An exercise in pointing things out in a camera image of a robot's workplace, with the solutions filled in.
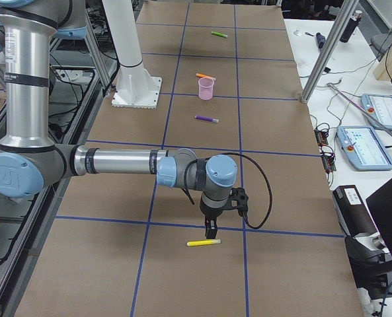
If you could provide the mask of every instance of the green object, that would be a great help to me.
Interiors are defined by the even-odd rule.
[[[211,33],[216,36],[221,36],[222,38],[228,38],[228,35],[226,35],[224,33],[219,33],[219,32],[214,32],[214,31],[212,31]]]

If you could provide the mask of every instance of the pink cup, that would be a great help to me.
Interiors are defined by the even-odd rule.
[[[198,96],[202,100],[212,99],[214,95],[215,81],[209,77],[202,77],[198,80]]]

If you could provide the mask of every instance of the table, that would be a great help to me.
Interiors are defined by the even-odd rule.
[[[319,51],[317,49],[315,39],[305,35],[305,32],[311,34],[320,32],[321,34],[328,36],[333,22],[286,20],[285,23],[299,75],[301,77],[309,75],[316,62],[317,56],[319,55]],[[294,34],[296,30],[299,31],[297,34],[301,34],[300,36]],[[348,43],[339,42],[337,44],[327,67],[331,68],[331,72],[335,73],[353,71],[365,65],[367,65],[367,67],[361,68],[352,73],[323,75],[319,80],[318,85],[326,86],[326,83],[335,83],[342,78],[342,82],[338,85],[338,87],[340,90],[344,90],[350,94],[392,94],[392,84],[390,82],[375,80],[373,70],[377,64],[378,61],[375,60],[375,56],[370,50],[368,43],[360,31],[356,29]],[[302,85],[306,82],[307,78],[301,78]],[[308,102],[310,114],[314,115],[318,121],[316,122],[315,119],[312,118],[313,127],[315,127],[317,123],[322,122],[329,123],[331,127],[336,127],[338,125],[339,120],[326,110],[326,107],[329,105],[330,100],[334,95],[335,93],[329,88],[318,87],[313,92],[312,97]],[[354,97],[353,100],[356,102],[360,101],[360,99],[356,97]],[[336,96],[331,100],[330,110],[341,118],[346,105],[347,102],[345,102],[341,97]],[[358,110],[349,105],[346,115],[342,120],[342,124],[368,125],[368,122]],[[370,194],[374,193],[376,189],[392,177],[392,170],[385,172],[355,171],[346,160],[345,154],[342,152],[340,147],[336,147],[334,145],[333,140],[335,132],[336,129],[331,129],[329,135],[330,144],[333,146],[336,153],[337,169],[337,171],[333,173],[333,182],[330,185],[330,188],[331,190],[334,190],[340,185],[354,184],[356,185],[363,200],[365,200]],[[392,138],[390,138],[385,132],[378,131],[378,134],[385,145],[392,144]],[[389,149],[389,153],[392,156],[392,149]],[[371,238],[363,238],[360,240],[369,247],[372,247],[372,244],[370,243]],[[380,307],[377,302],[379,301],[374,301],[375,307]],[[385,308],[385,315],[392,317],[392,299],[388,299],[387,304],[389,306]]]
[[[274,210],[262,230],[227,212],[221,245],[187,248],[204,218],[180,190],[150,175],[74,178],[16,316],[361,316],[280,9],[148,2],[137,31],[145,67],[163,78],[158,107],[112,108],[111,96],[87,146],[250,155]],[[217,78],[212,100],[197,97],[196,73]],[[236,163],[258,223],[264,183]]]

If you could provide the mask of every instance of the yellow marker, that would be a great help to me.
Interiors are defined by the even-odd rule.
[[[210,246],[211,244],[221,244],[221,239],[208,239],[200,241],[188,241],[187,246]]]
[[[216,80],[215,77],[207,76],[207,75],[203,75],[203,74],[199,74],[199,73],[197,73],[196,76],[199,77],[199,78],[204,78],[204,77],[206,77],[206,78],[212,78],[214,81]]]

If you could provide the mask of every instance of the label sticker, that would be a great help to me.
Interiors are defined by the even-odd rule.
[[[17,62],[17,36],[15,33],[5,33],[5,60],[7,63]]]
[[[345,188],[344,191],[346,192],[348,202],[350,202],[351,205],[361,205],[362,204],[362,202],[360,201],[360,198],[354,188]]]

